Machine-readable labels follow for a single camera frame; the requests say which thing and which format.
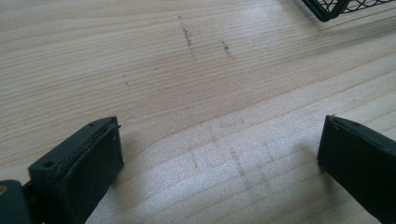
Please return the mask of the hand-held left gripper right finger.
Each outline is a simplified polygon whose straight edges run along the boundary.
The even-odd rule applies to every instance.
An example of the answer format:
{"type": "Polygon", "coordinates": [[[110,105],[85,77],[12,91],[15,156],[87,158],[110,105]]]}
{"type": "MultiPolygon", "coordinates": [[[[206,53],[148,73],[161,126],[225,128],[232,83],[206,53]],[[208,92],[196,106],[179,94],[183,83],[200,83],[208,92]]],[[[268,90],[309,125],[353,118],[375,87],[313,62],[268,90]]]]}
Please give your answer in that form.
{"type": "Polygon", "coordinates": [[[396,141],[355,121],[328,116],[318,164],[382,224],[396,224],[396,141]]]}

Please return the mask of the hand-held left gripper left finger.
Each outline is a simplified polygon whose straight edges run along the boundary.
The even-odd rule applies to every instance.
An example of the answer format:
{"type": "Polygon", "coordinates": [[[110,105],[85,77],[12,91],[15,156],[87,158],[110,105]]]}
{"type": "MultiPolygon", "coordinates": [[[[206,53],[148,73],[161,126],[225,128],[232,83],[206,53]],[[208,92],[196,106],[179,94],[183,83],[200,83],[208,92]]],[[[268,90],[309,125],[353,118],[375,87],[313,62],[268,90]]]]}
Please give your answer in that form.
{"type": "Polygon", "coordinates": [[[84,224],[123,167],[115,117],[93,121],[29,166],[37,218],[84,224]]]}

